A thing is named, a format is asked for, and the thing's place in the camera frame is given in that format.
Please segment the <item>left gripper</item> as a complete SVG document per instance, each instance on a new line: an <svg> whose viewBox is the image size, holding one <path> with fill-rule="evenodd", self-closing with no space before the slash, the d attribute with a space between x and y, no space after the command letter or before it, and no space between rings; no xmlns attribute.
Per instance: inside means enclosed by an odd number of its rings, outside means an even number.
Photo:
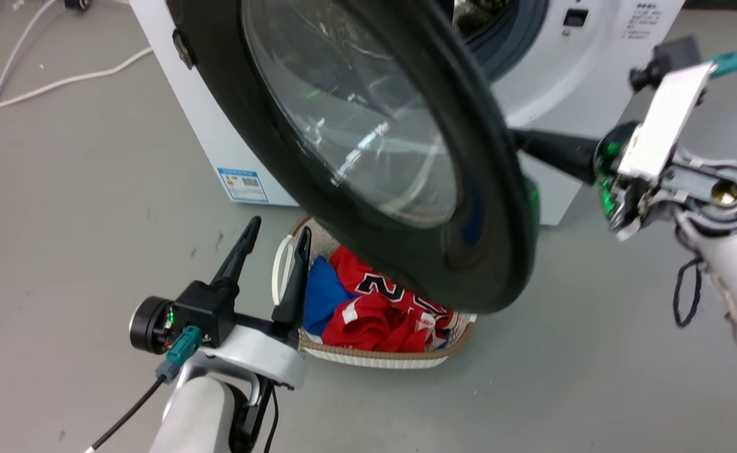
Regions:
<svg viewBox="0 0 737 453"><path fill-rule="evenodd" d="M176 298L149 296L136 308L129 323L132 347L163 355L185 327L201 330L203 346L221 347L233 328L245 326L265 333L291 347L298 347L298 330L303 323L312 232L304 226L297 235L284 238L271 269L273 320L235 311L238 283L245 260L253 252L262 218L252 217L211 281L211 286L193 281Z"/></svg>

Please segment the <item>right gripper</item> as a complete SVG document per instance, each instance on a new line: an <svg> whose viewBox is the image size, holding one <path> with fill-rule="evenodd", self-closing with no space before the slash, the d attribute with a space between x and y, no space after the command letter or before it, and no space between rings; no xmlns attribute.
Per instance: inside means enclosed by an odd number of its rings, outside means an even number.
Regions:
<svg viewBox="0 0 737 453"><path fill-rule="evenodd" d="M716 63L707 61L666 75L654 92L644 120L619 147L616 165L608 166L599 180L610 231L618 241L631 238L642 224L638 206L627 201L628 187L635 181L648 189L659 186L682 129L715 71ZM524 152L582 184L595 184L594 157L599 138L533 129L510 129L509 135L515 164L520 163L519 152Z"/></svg>

